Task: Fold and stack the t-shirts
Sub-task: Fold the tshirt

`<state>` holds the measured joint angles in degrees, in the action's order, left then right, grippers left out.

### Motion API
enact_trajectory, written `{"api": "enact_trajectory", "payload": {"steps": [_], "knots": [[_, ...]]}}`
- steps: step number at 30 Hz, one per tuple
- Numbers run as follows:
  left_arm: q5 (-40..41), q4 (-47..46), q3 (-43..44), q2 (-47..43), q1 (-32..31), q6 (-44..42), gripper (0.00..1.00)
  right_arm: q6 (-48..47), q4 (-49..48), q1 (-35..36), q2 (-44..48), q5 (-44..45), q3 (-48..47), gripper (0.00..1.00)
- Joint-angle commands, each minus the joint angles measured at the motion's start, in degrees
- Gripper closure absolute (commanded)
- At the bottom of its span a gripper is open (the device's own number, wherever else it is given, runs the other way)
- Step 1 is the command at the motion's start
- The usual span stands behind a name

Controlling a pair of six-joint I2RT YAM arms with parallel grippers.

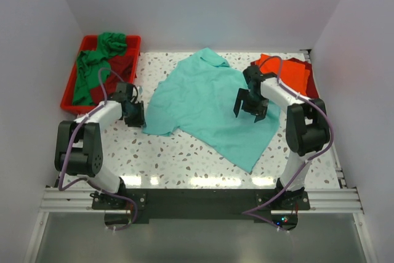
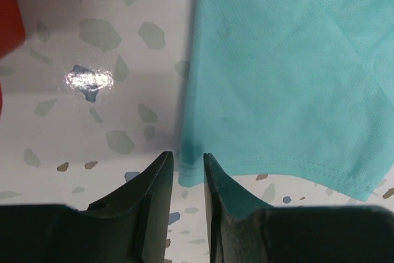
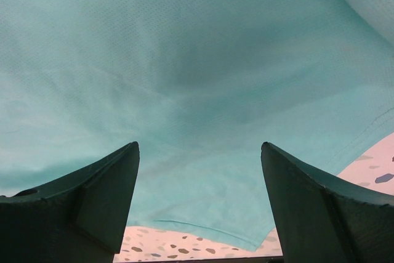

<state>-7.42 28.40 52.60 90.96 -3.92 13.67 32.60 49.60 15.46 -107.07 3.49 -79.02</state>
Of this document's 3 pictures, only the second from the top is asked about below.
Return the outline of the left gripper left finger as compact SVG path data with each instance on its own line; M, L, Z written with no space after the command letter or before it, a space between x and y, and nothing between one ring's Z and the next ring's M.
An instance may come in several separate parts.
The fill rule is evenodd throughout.
M143 172L91 203L1 207L2 262L163 262L174 159L163 152Z

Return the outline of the teal t shirt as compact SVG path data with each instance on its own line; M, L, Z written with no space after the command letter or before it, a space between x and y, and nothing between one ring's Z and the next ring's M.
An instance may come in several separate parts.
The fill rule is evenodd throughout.
M366 201L393 166L393 0L197 0L181 186L205 153Z

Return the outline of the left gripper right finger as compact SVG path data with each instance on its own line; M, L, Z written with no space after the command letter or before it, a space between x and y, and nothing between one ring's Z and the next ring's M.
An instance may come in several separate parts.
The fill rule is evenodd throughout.
M392 262L393 213L380 206L274 207L204 159L211 262Z

